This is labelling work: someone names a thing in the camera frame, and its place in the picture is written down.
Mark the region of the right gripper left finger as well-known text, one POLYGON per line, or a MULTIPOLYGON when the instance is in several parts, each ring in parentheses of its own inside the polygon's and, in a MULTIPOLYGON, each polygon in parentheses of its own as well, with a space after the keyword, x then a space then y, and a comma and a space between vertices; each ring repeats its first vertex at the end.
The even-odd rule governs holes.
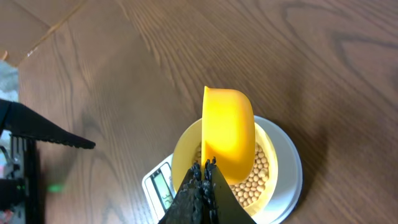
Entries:
POLYGON ((203 212, 201 167, 195 162, 187 170, 171 206, 158 224, 201 224, 203 212))

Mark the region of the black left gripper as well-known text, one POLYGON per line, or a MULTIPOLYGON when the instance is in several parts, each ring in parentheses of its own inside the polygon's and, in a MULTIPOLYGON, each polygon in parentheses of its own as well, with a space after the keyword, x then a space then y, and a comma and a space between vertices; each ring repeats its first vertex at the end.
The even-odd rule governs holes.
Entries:
POLYGON ((10 148, 1 147, 1 155, 6 159, 1 177, 1 223, 40 223, 40 172, 35 140, 82 149, 93 149, 96 144, 69 133, 21 103, 7 100, 1 100, 3 130, 13 135, 10 148))

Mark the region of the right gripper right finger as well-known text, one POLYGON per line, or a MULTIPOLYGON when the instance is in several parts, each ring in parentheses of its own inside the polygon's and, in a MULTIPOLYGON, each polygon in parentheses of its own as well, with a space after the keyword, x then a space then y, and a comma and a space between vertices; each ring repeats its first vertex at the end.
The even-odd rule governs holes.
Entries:
POLYGON ((216 165, 216 158, 205 163, 202 223, 250 224, 255 223, 235 198, 231 188, 216 165))

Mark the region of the yellow plastic bowl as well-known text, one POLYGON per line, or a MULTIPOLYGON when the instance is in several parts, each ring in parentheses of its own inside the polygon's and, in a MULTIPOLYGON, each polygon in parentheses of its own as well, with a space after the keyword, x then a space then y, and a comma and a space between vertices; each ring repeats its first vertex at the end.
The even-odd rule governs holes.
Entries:
MULTIPOLYGON (((271 139, 271 132, 266 129, 266 120, 256 116, 254 118, 254 122, 256 143, 258 142, 259 145, 263 148, 269 162, 269 180, 266 182, 265 191, 263 191, 259 199, 253 204, 244 208, 245 211, 247 211, 248 214, 250 214, 250 216, 252 217, 260 214, 261 210, 271 205, 271 198, 276 193, 276 185, 279 175, 279 157, 275 150, 276 143, 271 139)), ((201 120, 199 119, 191 126, 189 126, 188 129, 182 134, 174 149, 171 166, 171 179, 175 190, 178 190, 178 188, 180 187, 187 170, 191 168, 191 166, 195 162, 199 164, 201 163, 202 152, 203 149, 201 148, 201 120)), ((240 182, 227 181, 227 183, 229 183, 230 186, 234 184, 239 184, 244 180, 240 182)))

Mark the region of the yellow measuring scoop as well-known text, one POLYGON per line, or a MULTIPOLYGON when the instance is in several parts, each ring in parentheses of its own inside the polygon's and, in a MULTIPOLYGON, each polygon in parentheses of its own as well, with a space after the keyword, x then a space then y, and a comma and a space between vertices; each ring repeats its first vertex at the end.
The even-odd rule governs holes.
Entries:
POLYGON ((216 159, 229 185, 243 182, 254 165, 255 122, 248 97, 233 89, 204 87, 201 164, 216 159))

